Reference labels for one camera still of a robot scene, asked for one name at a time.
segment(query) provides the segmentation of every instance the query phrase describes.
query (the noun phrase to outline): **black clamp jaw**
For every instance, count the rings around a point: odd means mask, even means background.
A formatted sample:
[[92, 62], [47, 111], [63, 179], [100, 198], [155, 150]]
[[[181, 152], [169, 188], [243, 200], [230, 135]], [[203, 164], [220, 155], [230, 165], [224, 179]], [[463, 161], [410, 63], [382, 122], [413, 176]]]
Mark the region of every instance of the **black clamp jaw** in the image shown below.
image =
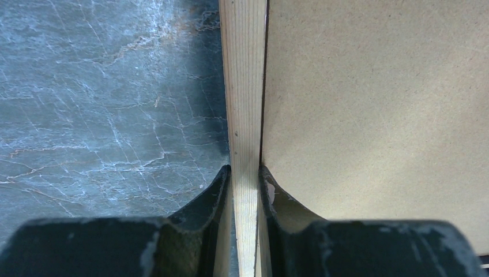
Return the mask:
[[[29, 221], [0, 254], [0, 276], [228, 276], [230, 180], [223, 166], [168, 218]], [[282, 190], [265, 166], [258, 205], [261, 276], [487, 276], [448, 223], [327, 221]]]

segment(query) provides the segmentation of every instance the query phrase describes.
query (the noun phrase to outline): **marble surface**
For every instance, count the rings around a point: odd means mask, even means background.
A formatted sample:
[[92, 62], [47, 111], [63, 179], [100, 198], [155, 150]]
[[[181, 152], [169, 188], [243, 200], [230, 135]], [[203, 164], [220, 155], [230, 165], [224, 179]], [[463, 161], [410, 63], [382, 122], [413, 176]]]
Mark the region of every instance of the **marble surface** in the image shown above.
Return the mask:
[[0, 119], [0, 249], [32, 218], [173, 213], [229, 162], [217, 1], [1, 1]]

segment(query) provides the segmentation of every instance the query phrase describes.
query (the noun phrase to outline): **dark edge line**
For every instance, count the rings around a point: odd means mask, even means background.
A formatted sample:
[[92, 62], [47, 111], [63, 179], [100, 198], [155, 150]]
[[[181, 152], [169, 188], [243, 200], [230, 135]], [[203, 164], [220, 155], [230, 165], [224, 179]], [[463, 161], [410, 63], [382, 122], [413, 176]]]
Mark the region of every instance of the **dark edge line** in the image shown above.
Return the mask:
[[[269, 21], [269, 15], [270, 15], [270, 0], [267, 0], [266, 2], [266, 11], [265, 11], [265, 52], [264, 52], [264, 62], [263, 62], [263, 92], [261, 96], [261, 126], [260, 126], [260, 153], [259, 153], [259, 164], [261, 165], [262, 163], [262, 152], [263, 152], [263, 126], [265, 122], [265, 88], [266, 88], [266, 55], [268, 52], [268, 21]], [[257, 228], [256, 228], [256, 233], [255, 237], [257, 238], [257, 242], [259, 240], [259, 230], [258, 230], [258, 213], [257, 213]], [[254, 270], [255, 270], [255, 275], [257, 273], [257, 259], [259, 253], [257, 253], [257, 246], [258, 243], [255, 243], [255, 264], [254, 264]]]
[[270, 0], [266, 2], [266, 13], [265, 13], [265, 59], [264, 59], [264, 70], [263, 70], [263, 93], [261, 98], [261, 127], [260, 127], [260, 154], [259, 163], [262, 164], [262, 153], [263, 153], [263, 126], [265, 122], [265, 88], [266, 88], [266, 57], [268, 53], [268, 22], [270, 15]]

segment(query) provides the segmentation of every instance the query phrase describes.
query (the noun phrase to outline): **pine wood board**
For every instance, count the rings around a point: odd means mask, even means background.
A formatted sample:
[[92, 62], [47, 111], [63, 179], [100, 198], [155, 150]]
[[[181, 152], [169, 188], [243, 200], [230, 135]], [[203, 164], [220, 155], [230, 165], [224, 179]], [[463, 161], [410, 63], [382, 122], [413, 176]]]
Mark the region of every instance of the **pine wood board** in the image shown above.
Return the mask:
[[240, 276], [254, 276], [266, 0], [220, 0]]

